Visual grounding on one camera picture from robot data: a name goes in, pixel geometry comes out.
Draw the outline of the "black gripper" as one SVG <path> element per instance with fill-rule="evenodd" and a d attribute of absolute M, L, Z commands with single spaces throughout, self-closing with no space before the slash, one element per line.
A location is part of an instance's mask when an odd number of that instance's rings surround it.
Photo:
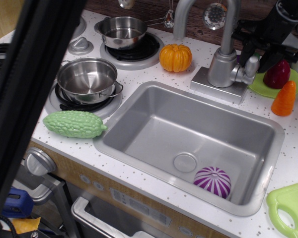
<path fill-rule="evenodd" d="M 258 73 L 265 73 L 281 61 L 284 56 L 298 60 L 298 38 L 292 31 L 297 23 L 286 20 L 239 20 L 234 30 L 233 38 L 243 44 L 239 64 L 244 67 L 247 60 L 257 49 L 265 53 L 260 59 Z"/>

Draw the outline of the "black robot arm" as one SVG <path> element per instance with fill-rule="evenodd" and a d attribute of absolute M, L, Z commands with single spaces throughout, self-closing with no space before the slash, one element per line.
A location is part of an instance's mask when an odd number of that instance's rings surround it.
<path fill-rule="evenodd" d="M 264 73 L 285 59 L 298 61 L 298 0 L 279 0 L 262 20 L 241 19 L 232 37 L 242 42 L 239 64 L 245 66 L 257 49 L 264 51 L 260 59 L 259 73 Z"/>

